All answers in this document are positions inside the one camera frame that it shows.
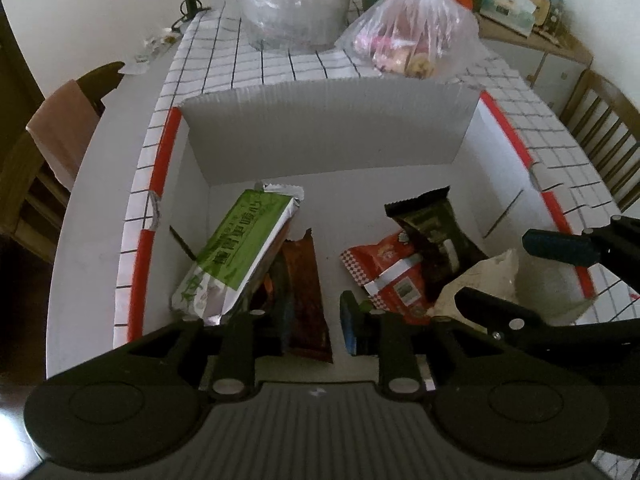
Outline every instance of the red stripe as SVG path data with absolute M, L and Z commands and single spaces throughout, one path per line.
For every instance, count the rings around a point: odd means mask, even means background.
M 491 112 L 491 115 L 494 116 L 494 119 L 498 121 L 498 124 L 500 124 L 500 127 L 504 131 L 504 134 L 507 136 L 507 139 L 509 139 L 509 141 L 511 142 L 513 149 L 516 150 L 516 153 L 524 164 L 524 167 L 529 169 L 531 166 L 533 166 L 533 158 L 529 154 L 529 150 L 527 149 L 527 147 L 524 145 L 524 143 L 516 133 L 516 130 L 513 129 L 511 123 L 504 116 L 502 110 L 494 101 L 494 98 L 492 98 L 489 95 L 489 92 L 487 92 L 486 90 L 482 90 L 480 98 L 482 99 L 482 102 L 486 105 L 486 107 L 489 108 L 489 111 Z
M 145 320 L 146 284 L 151 264 L 151 249 L 155 232 L 149 229 L 140 231 L 138 252 L 133 265 L 131 280 L 131 299 L 129 300 L 129 319 L 127 320 L 127 343 L 142 336 L 142 325 Z
M 544 191 L 540 193 L 542 195 L 542 200 L 545 201 L 546 208 L 549 209 L 549 213 L 551 214 L 551 218 L 556 224 L 558 231 L 565 234 L 571 234 L 571 228 L 569 227 L 569 223 L 566 221 L 564 214 L 562 213 L 562 208 L 556 200 L 556 196 L 553 191 Z M 589 269 L 586 267 L 575 267 L 575 273 L 578 275 L 578 282 L 580 283 L 580 288 L 582 289 L 582 294 L 585 298 L 595 298 L 596 291 L 593 286 L 593 281 L 591 280 L 591 275 L 589 274 Z
M 154 170 L 151 173 L 151 181 L 149 183 L 149 189 L 155 191 L 158 196 L 162 196 L 162 192 L 164 191 L 164 182 L 166 181 L 166 174 L 169 170 L 169 161 L 171 160 L 171 154 L 174 150 L 175 136 L 178 133 L 181 120 L 182 112 L 180 109 L 175 107 L 171 108 L 164 123 L 164 129 L 162 130 L 162 137 L 160 137 L 160 145 L 158 146 L 158 153 L 156 154 L 156 161 L 154 163 Z

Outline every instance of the red checkered wrapper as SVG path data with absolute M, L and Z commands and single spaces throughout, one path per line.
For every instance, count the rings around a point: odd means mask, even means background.
M 409 324 L 426 324 L 433 305 L 424 295 L 422 257 L 404 231 L 375 245 L 347 249 L 340 259 L 376 308 L 396 312 Z

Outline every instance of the wooden floor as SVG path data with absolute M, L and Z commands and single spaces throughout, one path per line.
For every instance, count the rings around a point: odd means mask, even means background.
M 0 242 L 0 479 L 27 474 L 39 460 L 22 423 L 29 392 L 45 378 L 52 267 L 11 241 Z

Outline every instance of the wooden countertop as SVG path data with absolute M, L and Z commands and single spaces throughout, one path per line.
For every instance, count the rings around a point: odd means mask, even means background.
M 571 34 L 565 35 L 561 38 L 561 46 L 555 46 L 550 41 L 545 40 L 542 36 L 532 32 L 528 38 L 513 32 L 511 29 L 500 25 L 484 16 L 476 14 L 478 23 L 480 25 L 480 37 L 485 40 L 503 41 L 505 43 L 512 43 L 519 46 L 525 46 L 527 48 L 533 48 L 535 50 L 541 50 L 542 52 L 548 52 L 555 56 L 565 57 L 572 59 L 578 63 L 582 63 L 587 67 L 591 65 L 593 55 L 587 50 L 587 48 L 580 43 Z

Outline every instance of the white cabinet door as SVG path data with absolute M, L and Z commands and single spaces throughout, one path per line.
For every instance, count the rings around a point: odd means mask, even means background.
M 482 40 L 482 43 L 503 58 L 511 68 L 520 72 L 520 75 L 528 84 L 527 77 L 533 78 L 544 56 L 544 52 L 539 50 L 503 41 Z
M 585 69 L 583 64 L 548 54 L 533 91 L 559 115 Z

